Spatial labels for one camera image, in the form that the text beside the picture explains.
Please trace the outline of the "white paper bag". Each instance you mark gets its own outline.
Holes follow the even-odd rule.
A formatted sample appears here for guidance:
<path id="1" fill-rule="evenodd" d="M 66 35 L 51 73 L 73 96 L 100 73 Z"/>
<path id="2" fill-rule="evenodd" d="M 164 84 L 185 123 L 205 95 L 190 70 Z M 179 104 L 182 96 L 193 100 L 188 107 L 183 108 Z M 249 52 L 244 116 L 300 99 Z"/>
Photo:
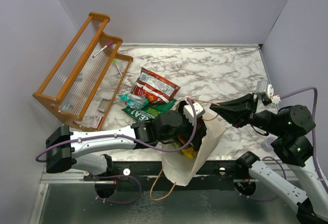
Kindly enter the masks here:
<path id="1" fill-rule="evenodd" d="M 224 124 L 217 119 L 217 115 L 210 109 L 203 108 L 201 115 L 199 120 L 201 123 L 204 122 L 207 131 L 200 140 L 200 148 L 197 150 L 195 146 L 187 146 L 178 152 L 164 152 L 162 154 L 162 169 L 150 189 L 152 200 L 160 201 L 167 198 L 176 186 L 186 187 L 218 146 L 226 130 Z M 152 192 L 162 174 L 173 185 L 166 195 L 154 198 Z"/>

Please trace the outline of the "green chips bag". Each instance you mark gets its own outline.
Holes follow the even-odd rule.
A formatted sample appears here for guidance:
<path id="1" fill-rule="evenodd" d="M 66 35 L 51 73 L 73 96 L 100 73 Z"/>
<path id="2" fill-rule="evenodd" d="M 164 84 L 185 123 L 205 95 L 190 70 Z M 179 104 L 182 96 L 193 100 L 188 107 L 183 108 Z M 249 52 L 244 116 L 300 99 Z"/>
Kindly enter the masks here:
<path id="1" fill-rule="evenodd" d="M 145 121 L 155 119 L 161 114 L 164 114 L 171 110 L 176 103 L 176 99 L 172 99 L 169 103 L 157 106 L 146 105 L 140 110 L 125 107 L 122 109 L 128 116 L 137 121 Z"/>

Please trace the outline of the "red chips bag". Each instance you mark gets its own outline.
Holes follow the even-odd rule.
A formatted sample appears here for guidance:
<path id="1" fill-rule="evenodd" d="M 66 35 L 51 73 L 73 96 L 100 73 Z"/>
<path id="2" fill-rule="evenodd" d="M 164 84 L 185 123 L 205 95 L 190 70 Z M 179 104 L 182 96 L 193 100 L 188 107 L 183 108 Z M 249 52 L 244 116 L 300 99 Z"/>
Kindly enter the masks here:
<path id="1" fill-rule="evenodd" d="M 179 90 L 180 86 L 177 84 L 151 70 L 141 68 L 131 94 L 146 98 L 151 105 L 163 105 L 169 103 Z"/>

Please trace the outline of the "teal snack packet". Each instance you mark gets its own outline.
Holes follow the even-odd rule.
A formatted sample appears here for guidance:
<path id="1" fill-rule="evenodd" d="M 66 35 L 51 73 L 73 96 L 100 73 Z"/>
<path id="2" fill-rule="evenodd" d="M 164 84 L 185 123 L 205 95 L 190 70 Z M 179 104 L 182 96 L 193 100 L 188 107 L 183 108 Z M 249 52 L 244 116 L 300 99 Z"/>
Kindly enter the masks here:
<path id="1" fill-rule="evenodd" d="M 121 94 L 118 97 L 126 106 L 135 110 L 140 110 L 149 103 L 146 98 L 131 93 Z"/>

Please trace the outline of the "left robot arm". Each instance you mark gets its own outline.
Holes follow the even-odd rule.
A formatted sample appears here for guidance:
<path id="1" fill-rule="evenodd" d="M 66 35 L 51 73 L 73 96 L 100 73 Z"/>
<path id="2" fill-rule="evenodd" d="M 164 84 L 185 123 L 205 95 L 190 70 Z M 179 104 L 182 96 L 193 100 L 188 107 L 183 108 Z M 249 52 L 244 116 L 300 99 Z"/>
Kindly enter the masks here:
<path id="1" fill-rule="evenodd" d="M 46 171 L 61 173 L 70 169 L 88 171 L 102 180 L 112 177 L 112 159 L 96 152 L 109 150 L 154 149 L 167 152 L 157 145 L 179 142 L 178 152 L 188 146 L 199 149 L 207 128 L 202 120 L 205 109 L 198 102 L 181 101 L 155 119 L 137 121 L 116 130 L 98 132 L 71 131 L 67 125 L 57 128 L 46 140 Z"/>

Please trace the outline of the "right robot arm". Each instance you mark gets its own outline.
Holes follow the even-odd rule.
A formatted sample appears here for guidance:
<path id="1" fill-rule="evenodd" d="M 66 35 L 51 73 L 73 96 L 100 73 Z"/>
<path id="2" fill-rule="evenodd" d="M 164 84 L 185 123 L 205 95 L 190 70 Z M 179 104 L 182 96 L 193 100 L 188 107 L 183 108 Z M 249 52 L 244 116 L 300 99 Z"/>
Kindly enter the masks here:
<path id="1" fill-rule="evenodd" d="M 306 106 L 294 105 L 277 113 L 257 112 L 257 101 L 255 94 L 247 94 L 212 104 L 210 109 L 235 128 L 251 125 L 275 135 L 277 138 L 271 143 L 275 154 L 294 173 L 302 188 L 272 171 L 252 152 L 237 159 L 236 174 L 240 178 L 251 176 L 269 187 L 290 206 L 300 223 L 327 223 L 327 180 L 317 165 L 314 145 L 306 137 L 316 126 L 310 111 Z"/>

